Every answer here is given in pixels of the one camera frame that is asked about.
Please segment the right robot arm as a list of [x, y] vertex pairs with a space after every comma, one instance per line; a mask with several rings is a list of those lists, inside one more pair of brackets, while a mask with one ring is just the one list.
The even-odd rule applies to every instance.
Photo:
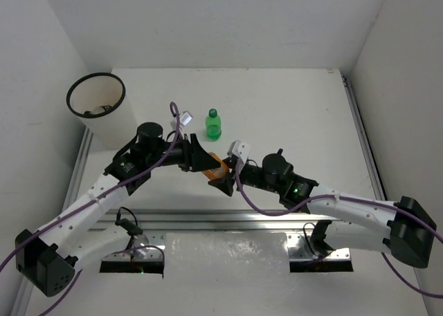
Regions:
[[254, 187], [277, 194], [285, 214], [323, 215], [312, 230], [308, 244], [317, 255], [342, 248], [391, 254], [414, 268], [427, 268], [436, 224], [414, 198], [374, 201], [338, 192], [293, 171], [282, 152], [266, 155], [261, 165], [233, 154], [223, 161], [224, 176], [209, 185], [232, 196], [235, 190]]

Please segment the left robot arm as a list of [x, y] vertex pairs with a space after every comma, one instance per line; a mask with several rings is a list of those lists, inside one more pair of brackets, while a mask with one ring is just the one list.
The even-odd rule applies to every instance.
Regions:
[[17, 270], [47, 297], [62, 292], [88, 263], [125, 248], [139, 226], [118, 219], [94, 241], [81, 240], [109, 210], [119, 207], [161, 166], [176, 165], [183, 171], [201, 172], [220, 166], [199, 144], [197, 136], [175, 134], [163, 139], [163, 128], [142, 123], [135, 137], [105, 168], [97, 181], [59, 217], [36, 232], [23, 230], [15, 238]]

